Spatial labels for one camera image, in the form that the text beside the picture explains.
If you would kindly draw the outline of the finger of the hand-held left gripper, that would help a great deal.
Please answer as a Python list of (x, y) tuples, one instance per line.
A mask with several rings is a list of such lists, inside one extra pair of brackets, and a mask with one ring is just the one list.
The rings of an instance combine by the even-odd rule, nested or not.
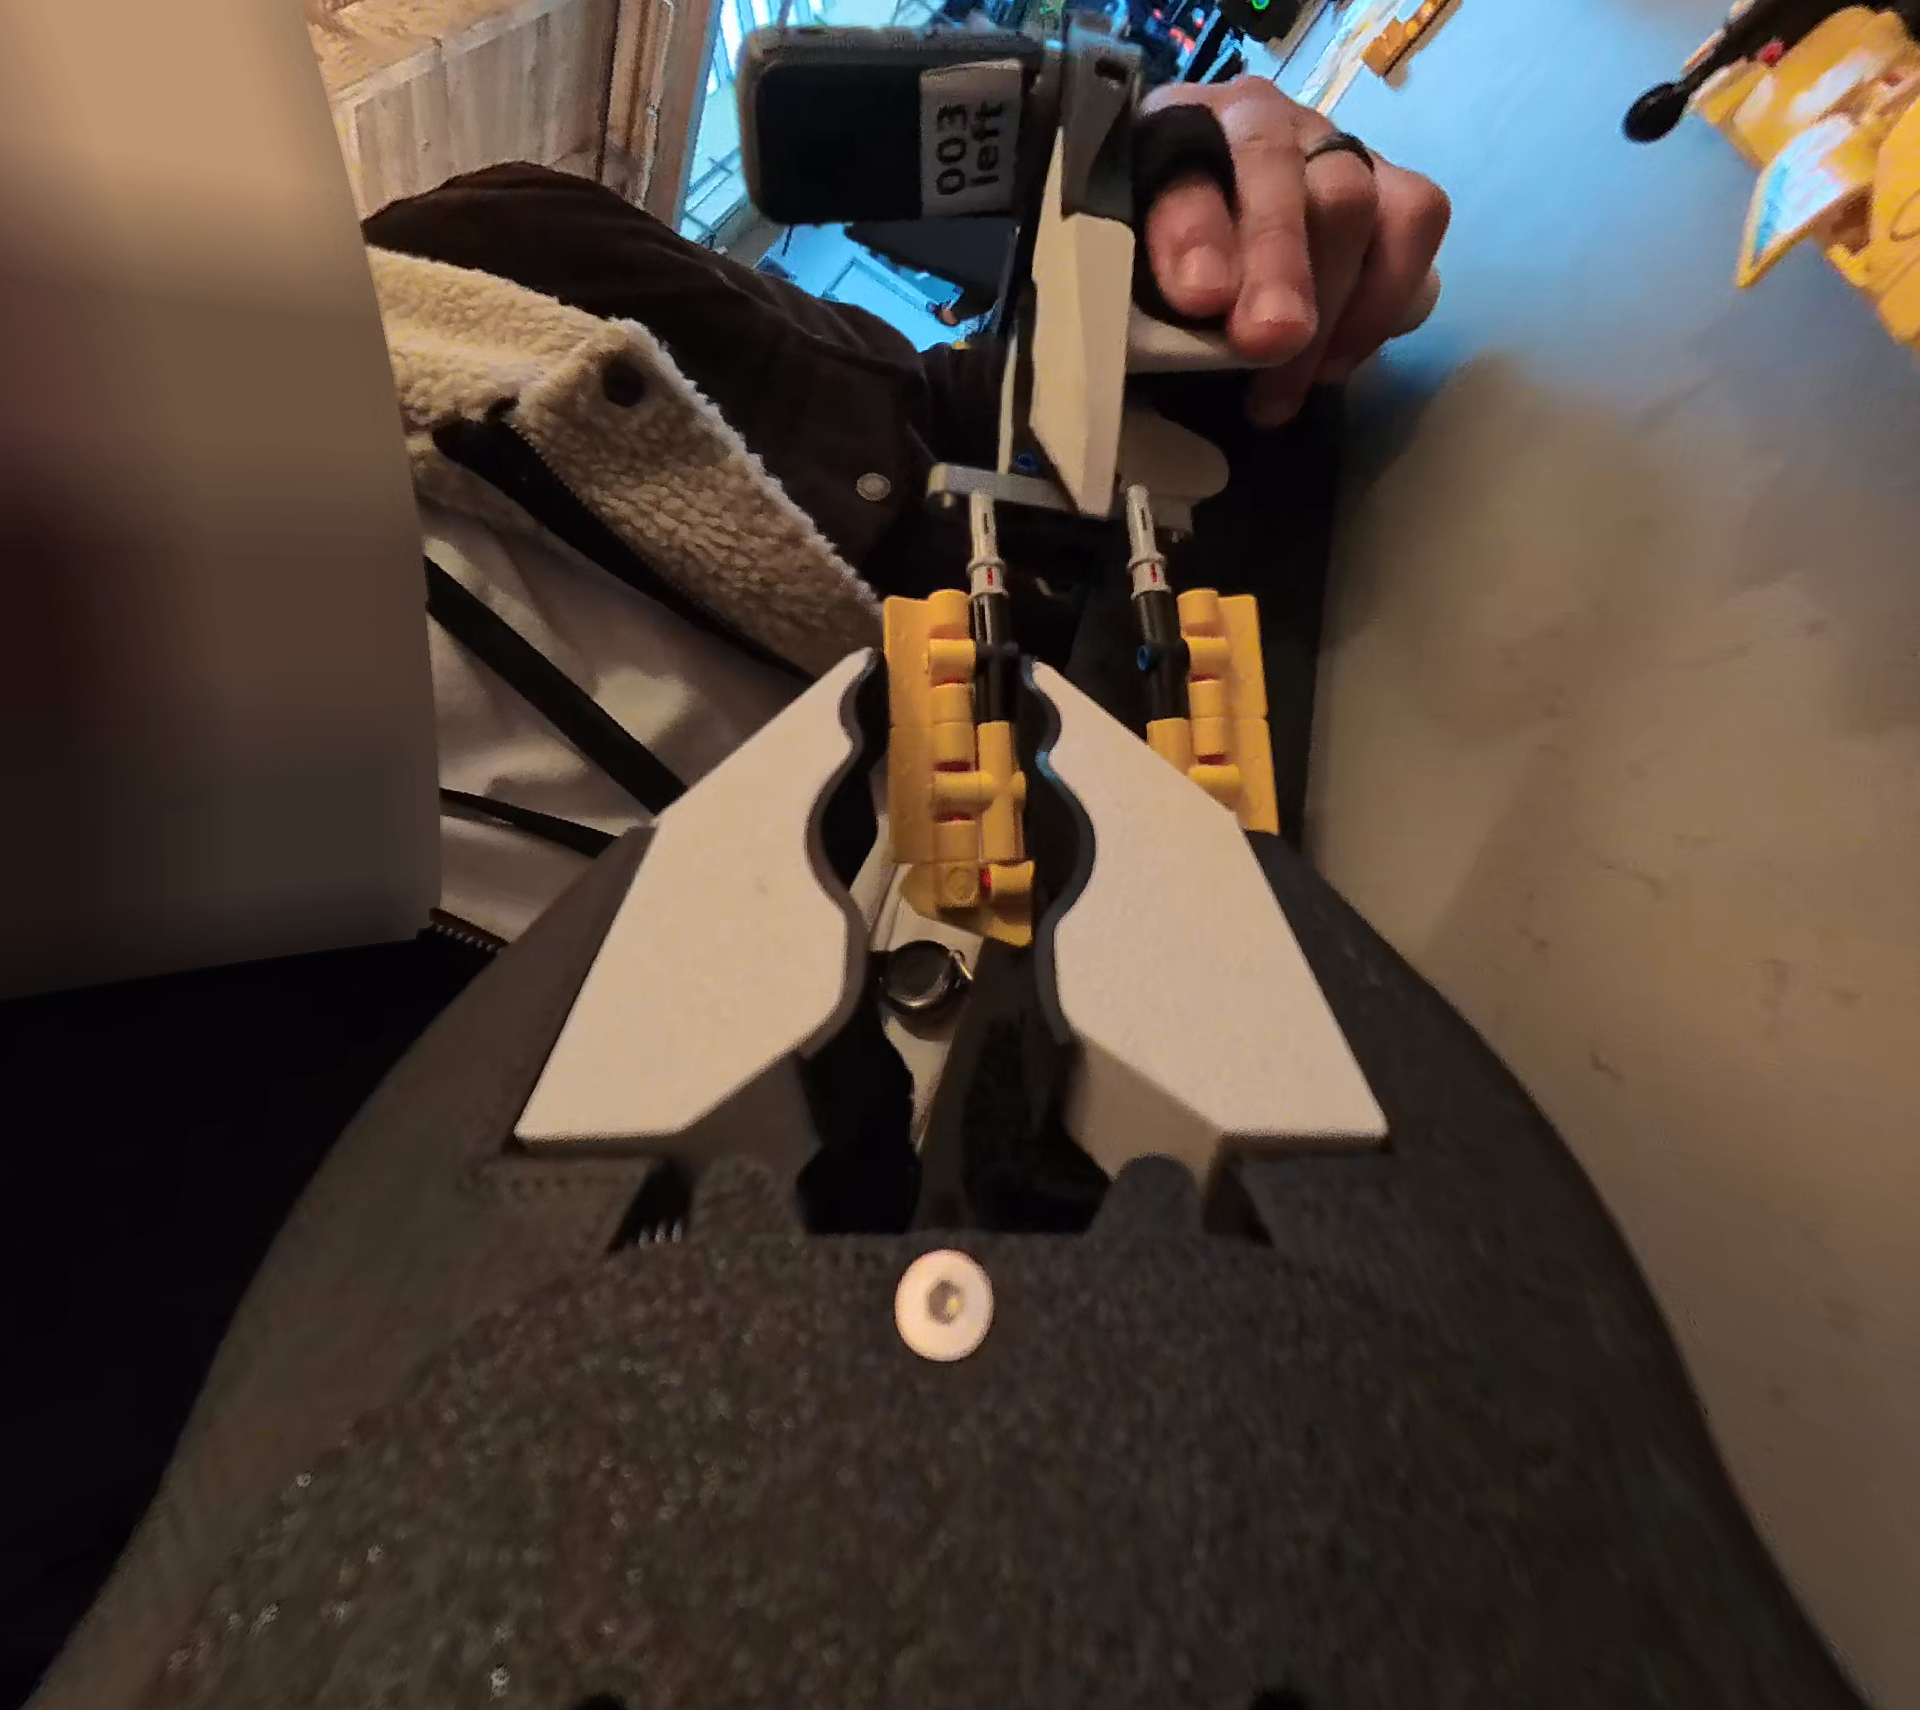
[(1003, 352), (995, 406), (995, 473), (1009, 479), (1040, 475), (1034, 430), (1038, 314), (1009, 313), (997, 332)]
[(1109, 514), (1134, 311), (1136, 233), (1066, 211), (1068, 141), (1051, 145), (1029, 261), (1027, 428), (1080, 516)]

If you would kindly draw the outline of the white striped shirt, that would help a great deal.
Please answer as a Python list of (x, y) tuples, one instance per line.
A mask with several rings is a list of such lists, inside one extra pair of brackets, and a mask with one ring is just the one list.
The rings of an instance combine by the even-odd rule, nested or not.
[[(578, 691), (694, 787), (763, 728), (805, 676), (757, 665), (660, 601), (540, 535), (495, 530), (437, 506), (420, 512), (423, 554), (531, 643)], [(428, 621), (439, 787), (602, 835), (654, 817), (589, 766), (489, 666)], [(523, 830), (442, 809), (439, 908), (514, 940), (587, 859)]]

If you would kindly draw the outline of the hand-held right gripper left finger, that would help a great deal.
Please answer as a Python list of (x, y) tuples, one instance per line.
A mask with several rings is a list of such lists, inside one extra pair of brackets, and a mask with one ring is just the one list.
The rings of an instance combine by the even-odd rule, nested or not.
[(621, 1232), (686, 1230), (732, 1161), (807, 1230), (889, 1226), (889, 1042), (851, 899), (880, 668), (850, 652), (660, 813), (517, 1115), (525, 1154), (637, 1158)]

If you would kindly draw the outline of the yellow toy brick car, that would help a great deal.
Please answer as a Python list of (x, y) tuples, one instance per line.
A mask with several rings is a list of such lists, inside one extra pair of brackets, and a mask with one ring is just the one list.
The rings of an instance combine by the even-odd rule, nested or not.
[(1917, 0), (1736, 0), (1622, 116), (1647, 147), (1691, 116), (1751, 168), (1736, 286), (1807, 244), (1917, 346)]

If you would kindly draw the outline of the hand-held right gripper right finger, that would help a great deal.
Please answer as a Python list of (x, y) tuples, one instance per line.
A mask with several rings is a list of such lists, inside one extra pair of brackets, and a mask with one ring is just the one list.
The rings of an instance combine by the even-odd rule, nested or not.
[(1199, 1193), (1236, 1165), (1378, 1151), (1385, 1117), (1260, 859), (1265, 846), (1058, 670), (1038, 798), (1068, 873), (1034, 932), (1036, 988), (1072, 1051), (1068, 1140), (1106, 1177), (1168, 1161)]

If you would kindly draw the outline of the small yellow brick piece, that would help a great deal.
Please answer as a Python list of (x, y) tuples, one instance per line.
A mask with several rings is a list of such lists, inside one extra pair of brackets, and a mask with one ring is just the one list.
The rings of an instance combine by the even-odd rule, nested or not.
[(1401, 68), (1451, 6), (1453, 0), (1421, 0), (1411, 14), (1389, 23), (1365, 48), (1372, 73), (1385, 81)]

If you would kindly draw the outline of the brown fleece-lined jacket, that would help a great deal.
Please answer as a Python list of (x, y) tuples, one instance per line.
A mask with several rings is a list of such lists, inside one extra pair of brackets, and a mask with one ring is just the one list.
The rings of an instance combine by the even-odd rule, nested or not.
[(927, 476), (995, 459), (993, 346), (918, 350), (527, 162), (392, 201), (362, 238), (421, 505), (797, 676), (961, 575)]

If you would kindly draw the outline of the person's left hand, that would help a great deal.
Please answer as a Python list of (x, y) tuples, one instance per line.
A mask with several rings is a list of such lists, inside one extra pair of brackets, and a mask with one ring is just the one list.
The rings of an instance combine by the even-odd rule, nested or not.
[(1240, 413), (1269, 430), (1403, 335), (1451, 207), (1427, 177), (1340, 132), (1275, 83), (1166, 84), (1148, 118), (1205, 115), (1234, 189), (1184, 170), (1142, 211), (1149, 291), (1250, 363)]

